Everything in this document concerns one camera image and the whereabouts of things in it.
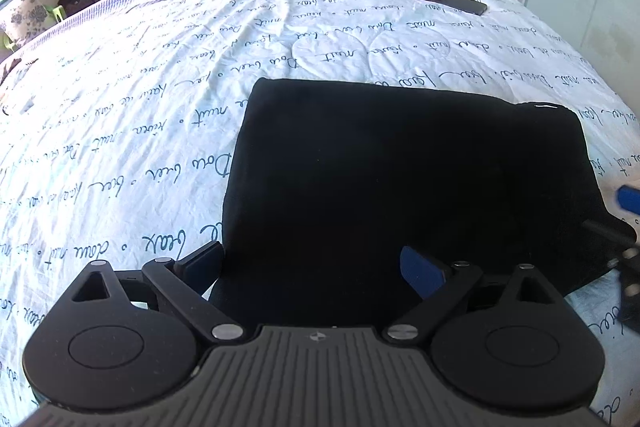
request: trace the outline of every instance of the floral cushion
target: floral cushion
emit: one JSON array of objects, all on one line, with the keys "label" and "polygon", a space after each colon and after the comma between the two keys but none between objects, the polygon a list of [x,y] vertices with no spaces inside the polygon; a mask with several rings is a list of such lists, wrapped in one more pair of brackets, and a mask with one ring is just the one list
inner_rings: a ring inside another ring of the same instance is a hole
[{"label": "floral cushion", "polygon": [[55,25],[39,0],[12,0],[0,11],[0,28],[19,48]]}]

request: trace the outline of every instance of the silver screw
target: silver screw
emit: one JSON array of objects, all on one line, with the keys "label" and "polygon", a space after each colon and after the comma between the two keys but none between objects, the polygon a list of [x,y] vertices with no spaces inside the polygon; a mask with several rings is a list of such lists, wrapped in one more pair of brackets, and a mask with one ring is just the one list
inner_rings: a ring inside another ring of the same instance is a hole
[{"label": "silver screw", "polygon": [[211,334],[219,341],[234,341],[244,334],[237,324],[220,324],[211,330]]},{"label": "silver screw", "polygon": [[418,336],[418,328],[411,324],[394,324],[386,334],[396,341],[410,341]]},{"label": "silver screw", "polygon": [[640,284],[630,284],[625,288],[625,295],[627,297],[635,297],[640,293]]}]

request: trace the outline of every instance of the bed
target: bed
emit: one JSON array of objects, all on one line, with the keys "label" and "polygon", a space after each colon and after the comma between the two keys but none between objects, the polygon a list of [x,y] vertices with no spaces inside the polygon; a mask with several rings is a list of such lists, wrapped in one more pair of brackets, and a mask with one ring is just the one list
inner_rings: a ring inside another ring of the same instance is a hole
[{"label": "bed", "polygon": [[[236,134],[261,76],[565,105],[609,210],[640,229],[614,201],[640,177],[635,115],[516,0],[481,1],[476,17],[419,0],[121,0],[20,50],[0,115],[0,425],[36,407],[22,348],[86,263],[137,269],[222,237]],[[567,298],[607,353],[592,407],[633,425],[640,339],[617,320],[616,273]]]}]

